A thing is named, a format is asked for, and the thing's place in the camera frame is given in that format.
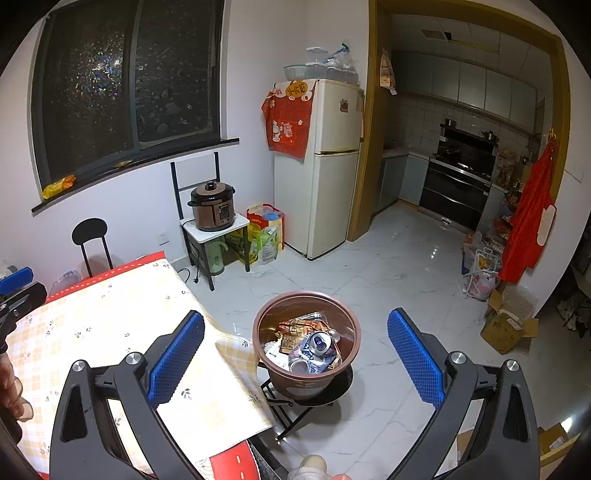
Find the person's left hand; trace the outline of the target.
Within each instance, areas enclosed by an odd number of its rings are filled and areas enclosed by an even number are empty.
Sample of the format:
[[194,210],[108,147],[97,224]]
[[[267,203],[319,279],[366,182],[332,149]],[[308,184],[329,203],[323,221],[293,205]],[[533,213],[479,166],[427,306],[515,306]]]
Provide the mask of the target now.
[[22,382],[15,376],[13,365],[6,353],[0,355],[0,385],[1,405],[17,421],[30,421],[34,416],[34,410],[31,404],[22,396]]

